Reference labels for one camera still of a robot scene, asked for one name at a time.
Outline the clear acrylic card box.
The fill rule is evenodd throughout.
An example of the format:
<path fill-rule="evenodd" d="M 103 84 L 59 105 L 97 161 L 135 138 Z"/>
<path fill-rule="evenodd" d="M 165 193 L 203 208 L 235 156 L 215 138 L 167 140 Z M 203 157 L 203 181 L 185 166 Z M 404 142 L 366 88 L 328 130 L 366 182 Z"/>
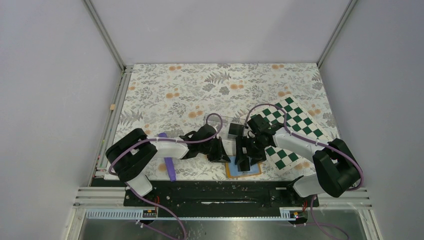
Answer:
<path fill-rule="evenodd" d="M 228 138 L 228 131 L 230 123 L 236 123 L 243 125 L 245 127 L 243 136 L 247 136 L 248 131 L 250 130 L 247 125 L 245 125 L 245 119 L 239 117 L 230 117 L 230 116 L 217 116 L 215 114 L 206 114 L 203 118 L 205 124 L 209 124 L 214 127 L 216 130 L 219 130 L 218 136 L 222 137 L 223 140 L 235 140 Z"/>

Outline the black credit card stack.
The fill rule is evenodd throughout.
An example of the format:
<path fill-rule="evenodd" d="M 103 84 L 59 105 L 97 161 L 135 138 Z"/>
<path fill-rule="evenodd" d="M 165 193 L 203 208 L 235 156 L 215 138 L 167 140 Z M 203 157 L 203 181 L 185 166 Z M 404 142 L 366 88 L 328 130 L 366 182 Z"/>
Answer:
<path fill-rule="evenodd" d="M 245 127 L 241 124 L 230 123 L 228 129 L 228 138 L 235 140 L 236 137 L 242 137 L 244 135 Z"/>

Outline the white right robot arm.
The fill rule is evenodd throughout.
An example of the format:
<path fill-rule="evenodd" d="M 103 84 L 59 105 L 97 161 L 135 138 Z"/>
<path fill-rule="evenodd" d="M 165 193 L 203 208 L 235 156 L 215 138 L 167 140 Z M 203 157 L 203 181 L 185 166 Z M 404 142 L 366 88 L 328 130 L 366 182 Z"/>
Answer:
<path fill-rule="evenodd" d="M 266 149 L 280 148 L 303 157 L 314 164 L 315 174 L 301 176 L 288 185 L 287 201 L 301 205 L 309 196 L 326 193 L 334 198 L 353 189 L 362 180 L 363 172 L 346 143 L 335 138 L 329 142 L 295 133 L 284 123 L 270 124 L 255 115 L 247 126 L 253 136 L 244 133 L 246 126 L 230 124 L 229 133 L 235 136 L 237 165 L 255 165 L 266 160 Z"/>

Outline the orange leather card holder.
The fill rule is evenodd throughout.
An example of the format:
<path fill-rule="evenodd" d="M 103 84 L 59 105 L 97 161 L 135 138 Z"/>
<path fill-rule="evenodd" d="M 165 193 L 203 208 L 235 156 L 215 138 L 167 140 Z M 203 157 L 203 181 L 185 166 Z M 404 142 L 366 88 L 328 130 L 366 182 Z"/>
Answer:
<path fill-rule="evenodd" d="M 253 166 L 244 166 L 242 164 L 237 165 L 235 156 L 230 156 L 229 160 L 230 162 L 225 163 L 225 172 L 229 179 L 252 177 L 262 174 L 261 166 L 259 163 L 254 164 Z"/>

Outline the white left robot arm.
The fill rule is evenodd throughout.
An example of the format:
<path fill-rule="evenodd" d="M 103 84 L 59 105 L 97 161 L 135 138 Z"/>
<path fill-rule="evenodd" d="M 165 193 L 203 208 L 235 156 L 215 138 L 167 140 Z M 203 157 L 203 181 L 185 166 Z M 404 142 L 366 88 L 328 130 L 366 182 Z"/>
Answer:
<path fill-rule="evenodd" d="M 148 163 L 164 158 L 186 160 L 198 154 L 212 163 L 230 162 L 222 138 L 209 124 L 175 138 L 149 138 L 141 128 L 136 128 L 110 146 L 105 156 L 110 163 L 109 173 L 133 190 L 142 205 L 148 206 L 155 200 L 153 186 L 142 172 Z"/>

